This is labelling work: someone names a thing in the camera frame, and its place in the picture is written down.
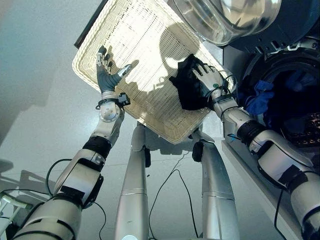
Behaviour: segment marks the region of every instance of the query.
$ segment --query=white floor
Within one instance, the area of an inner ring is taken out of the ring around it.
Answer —
[[[0,191],[32,188],[45,191],[44,177],[58,159],[72,158],[88,140],[98,121],[100,93],[80,80],[71,67],[73,46],[100,0],[2,0],[0,3]],[[136,120],[130,115],[102,170],[104,183],[97,198],[107,214],[103,239],[113,237],[114,222],[131,135]],[[214,113],[203,129],[221,149],[221,125]],[[150,133],[151,167],[146,170],[149,206],[158,188],[190,143],[172,146]],[[242,240],[281,239],[272,222],[250,196],[250,190],[222,155],[234,189]],[[56,166],[54,181],[66,164]],[[186,155],[178,168],[191,192],[197,230],[201,233],[200,163]],[[20,192],[36,203],[46,197]],[[21,212],[18,221],[22,221]],[[98,239],[103,215],[97,206],[83,211],[78,239]],[[187,193],[173,175],[159,194],[151,217],[157,238],[194,237]]]

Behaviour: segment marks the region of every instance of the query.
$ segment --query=black cloth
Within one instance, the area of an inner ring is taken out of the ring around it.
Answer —
[[[202,96],[201,83],[192,72],[192,68],[197,69],[197,65],[203,66],[204,63],[191,54],[178,63],[177,76],[169,78],[178,90],[179,100],[184,110],[198,110],[208,104],[208,98]]]

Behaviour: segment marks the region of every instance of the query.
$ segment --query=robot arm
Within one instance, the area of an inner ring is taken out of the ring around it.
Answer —
[[[97,54],[97,80],[102,100],[99,122],[89,140],[77,152],[58,178],[52,198],[33,210],[15,240],[74,240],[78,236],[81,211],[96,200],[103,177],[100,174],[110,149],[119,136],[124,119],[123,106],[130,104],[125,93],[117,95],[115,86],[132,68],[126,65],[110,75],[110,55],[101,47]]]
[[[302,226],[304,239],[320,236],[320,176],[311,160],[273,130],[256,122],[224,91],[224,81],[208,66],[193,71],[208,89],[208,107],[216,112],[228,133],[238,136],[258,156],[258,169],[278,188],[290,193],[291,205]]]

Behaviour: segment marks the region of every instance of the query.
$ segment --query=wire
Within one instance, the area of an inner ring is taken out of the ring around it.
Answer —
[[[184,159],[184,157],[185,157],[186,155],[188,155],[188,153],[190,153],[190,151],[188,151],[187,153],[185,153],[185,154],[182,155],[182,157],[176,162],[176,164],[174,165],[174,167],[172,168],[172,170],[171,170],[170,173],[172,173],[172,172],[175,170],[176,166],[180,163],[180,161],[181,161],[182,159]]]
[[[60,162],[64,162],[64,161],[71,161],[71,159],[60,159],[60,160],[56,161],[54,164],[52,164],[52,166],[49,168],[49,170],[48,170],[48,172],[46,174],[46,177],[45,177],[45,188],[48,191],[48,194],[50,195],[50,197],[54,196],[52,194],[51,190],[50,190],[50,187],[49,187],[49,176],[50,176],[50,173],[51,173],[52,169],[55,167],[55,165],[57,165]]]
[[[228,137],[230,137],[230,138],[238,139],[238,140],[240,140],[240,141],[241,141],[241,139],[240,139],[240,138],[238,138],[238,137],[236,137],[236,135],[234,135],[233,133],[229,133],[227,136],[228,136]]]
[[[222,113],[221,113],[221,115],[220,115],[220,119],[221,119],[221,122],[222,122],[223,124],[224,124],[225,122],[222,121],[222,118],[223,118],[225,112],[226,112],[227,110],[229,110],[229,109],[234,109],[234,108],[239,108],[239,106],[231,106],[231,107],[228,107],[228,108],[226,108],[225,110],[222,111]]]
[[[96,205],[98,205],[98,207],[102,210],[102,212],[103,212],[103,215],[104,215],[104,223],[103,223],[103,225],[102,225],[102,227],[101,227],[101,229],[100,229],[100,231],[99,231],[99,238],[100,238],[100,240],[102,240],[102,238],[101,238],[101,231],[102,231],[102,229],[105,227],[105,225],[106,225],[106,222],[107,222],[107,216],[106,216],[106,212],[105,212],[105,210],[104,210],[104,208],[99,204],[99,203],[97,203],[97,202],[93,202],[94,204],[96,204]]]
[[[174,168],[176,167],[176,165],[173,167],[173,169],[172,169],[172,171],[170,172],[169,176],[165,179],[165,181],[163,182],[163,184],[162,184],[161,187],[159,188],[159,190],[158,190],[158,192],[157,192],[157,194],[156,194],[156,196],[155,196],[155,199],[154,199],[154,201],[153,201],[153,204],[152,204],[152,207],[151,207],[151,210],[150,210],[150,213],[149,213],[149,228],[150,228],[150,232],[151,232],[151,235],[152,235],[152,238],[150,238],[150,239],[156,239],[155,236],[154,236],[154,233],[153,233],[153,231],[152,231],[151,223],[150,223],[150,217],[151,217],[152,210],[154,209],[154,206],[155,206],[156,200],[157,200],[157,198],[158,198],[158,195],[159,195],[159,193],[160,193],[160,190],[162,189],[162,187],[165,185],[165,183],[168,181],[168,179],[171,177],[171,175],[172,175],[174,172],[178,172],[178,173],[179,173],[179,176],[180,176],[180,178],[181,178],[181,180],[182,180],[182,182],[183,182],[183,185],[184,185],[184,187],[185,187],[185,189],[186,189],[186,191],[187,191],[187,193],[188,193],[189,202],[190,202],[190,209],[191,209],[191,215],[192,215],[192,222],[193,222],[193,227],[194,227],[194,232],[195,232],[196,237],[197,237],[197,238],[199,237],[198,232],[197,232],[197,228],[196,228],[194,210],[193,210],[193,207],[192,207],[192,201],[191,201],[190,193],[189,193],[189,190],[188,190],[188,188],[187,188],[187,185],[186,185],[184,179],[183,179],[182,176],[181,176],[180,171],[179,171],[178,169],[174,169]]]
[[[36,190],[32,190],[32,189],[25,189],[25,188],[19,188],[19,189],[6,189],[6,190],[3,190],[0,192],[0,194],[4,193],[4,192],[7,192],[7,191],[29,191],[29,192],[35,192],[35,193],[38,193],[38,194],[45,194],[45,195],[48,195],[47,192],[42,192],[42,191],[36,191]]]
[[[276,205],[276,210],[275,210],[275,215],[274,215],[274,228],[278,231],[278,233],[281,235],[281,237],[284,239],[284,240],[287,240],[286,237],[282,234],[282,232],[277,228],[277,219],[278,219],[278,212],[279,212],[279,208],[280,208],[280,202],[281,202],[281,199],[282,199],[282,195],[284,193],[284,190],[282,189],[281,192],[280,192],[280,195],[279,195],[279,199],[278,199],[278,203]]]

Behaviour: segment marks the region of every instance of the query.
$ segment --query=wicker basket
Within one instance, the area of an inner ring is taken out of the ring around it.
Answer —
[[[198,127],[209,109],[183,110],[169,77],[190,54],[223,68],[163,0],[109,0],[104,6],[72,63],[97,91],[96,54],[102,45],[113,56],[112,73],[135,66],[116,88],[130,97],[127,113],[173,144]]]

